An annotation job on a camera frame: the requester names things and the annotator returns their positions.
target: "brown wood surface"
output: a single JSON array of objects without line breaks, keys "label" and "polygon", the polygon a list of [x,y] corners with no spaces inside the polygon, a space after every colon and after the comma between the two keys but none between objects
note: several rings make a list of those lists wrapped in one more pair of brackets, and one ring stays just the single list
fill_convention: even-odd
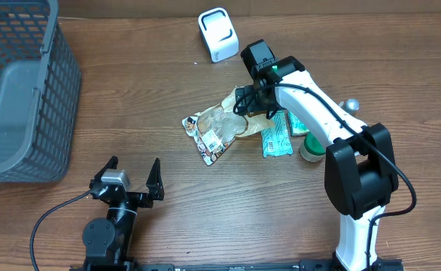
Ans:
[{"label": "brown wood surface", "polygon": [[230,16],[441,12],[441,0],[59,0],[60,16],[197,17],[211,8]]},{"label": "brown wood surface", "polygon": [[[359,99],[360,119],[389,128],[418,207],[384,218],[377,252],[406,270],[441,270],[441,14],[239,17],[240,48],[264,38],[295,56],[335,101]],[[29,237],[49,208],[83,193],[111,155],[133,190],[162,163],[164,202],[141,210],[132,256],[141,263],[262,263],[330,257],[339,214],[324,163],[262,158],[256,134],[207,167],[181,119],[251,82],[239,55],[211,64],[196,18],[62,23],[83,72],[70,170],[55,184],[0,184],[0,270],[32,270]],[[405,208],[400,189],[388,211]],[[82,199],[52,214],[35,243],[41,270],[84,259],[82,229],[107,206]]]}]

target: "blue package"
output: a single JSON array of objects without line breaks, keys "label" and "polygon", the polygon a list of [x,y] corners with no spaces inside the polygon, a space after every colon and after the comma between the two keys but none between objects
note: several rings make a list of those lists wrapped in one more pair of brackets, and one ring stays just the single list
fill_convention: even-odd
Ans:
[{"label": "blue package", "polygon": [[309,132],[309,129],[304,123],[289,111],[289,127],[291,136],[304,136]]},{"label": "blue package", "polygon": [[293,146],[290,144],[289,132],[287,131],[286,114],[278,111],[272,117],[275,126],[260,131],[263,137],[263,155],[281,156],[293,153]]}]

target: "robotic arm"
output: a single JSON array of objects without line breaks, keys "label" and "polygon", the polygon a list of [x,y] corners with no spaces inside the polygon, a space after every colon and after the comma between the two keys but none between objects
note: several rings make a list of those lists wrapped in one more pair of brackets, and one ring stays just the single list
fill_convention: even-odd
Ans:
[{"label": "robotic arm", "polygon": [[[343,111],[316,85],[304,65],[292,56],[278,61],[263,40],[248,45],[241,52],[241,57],[254,84],[237,89],[234,112],[243,115],[266,110],[270,118],[273,116],[271,112],[287,109],[326,148],[324,186],[330,201],[341,213],[339,244],[333,254],[334,261],[329,266],[361,271],[366,269],[368,257],[370,266],[377,270],[391,270],[388,269],[389,264],[393,264],[392,270],[402,269],[400,261],[388,263],[378,259],[375,253],[377,225],[369,234],[370,221],[384,212],[391,193],[398,188],[397,173],[366,149],[357,137],[341,125],[332,111],[394,163],[388,130],[380,123],[368,127]],[[359,154],[367,155],[367,160],[358,164],[355,156]],[[366,255],[369,235],[370,255]],[[304,263],[305,266],[309,264],[312,268],[306,269],[315,269],[317,263],[311,260]]]}]

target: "barcode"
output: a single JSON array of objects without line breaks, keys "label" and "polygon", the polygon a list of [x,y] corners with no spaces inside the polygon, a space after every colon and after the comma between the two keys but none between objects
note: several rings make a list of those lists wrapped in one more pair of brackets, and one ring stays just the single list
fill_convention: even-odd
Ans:
[{"label": "barcode", "polygon": [[274,143],[272,142],[267,142],[267,149],[269,151],[274,151]]},{"label": "barcode", "polygon": [[216,148],[217,147],[217,142],[212,142],[209,146],[208,146],[208,149],[209,150],[214,150],[214,148]]}]

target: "blue and white packet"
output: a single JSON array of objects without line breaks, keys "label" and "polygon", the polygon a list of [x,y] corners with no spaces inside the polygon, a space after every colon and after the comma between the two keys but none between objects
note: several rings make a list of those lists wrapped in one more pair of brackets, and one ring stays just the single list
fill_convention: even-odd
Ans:
[{"label": "blue and white packet", "polygon": [[309,132],[309,129],[304,125],[304,123],[298,119],[290,111],[287,114],[289,116],[289,127],[291,136],[304,136]]},{"label": "blue and white packet", "polygon": [[278,111],[271,119],[275,126],[260,131],[263,137],[263,156],[281,156],[293,153],[293,146],[290,144],[289,132],[287,131],[286,114]]}]

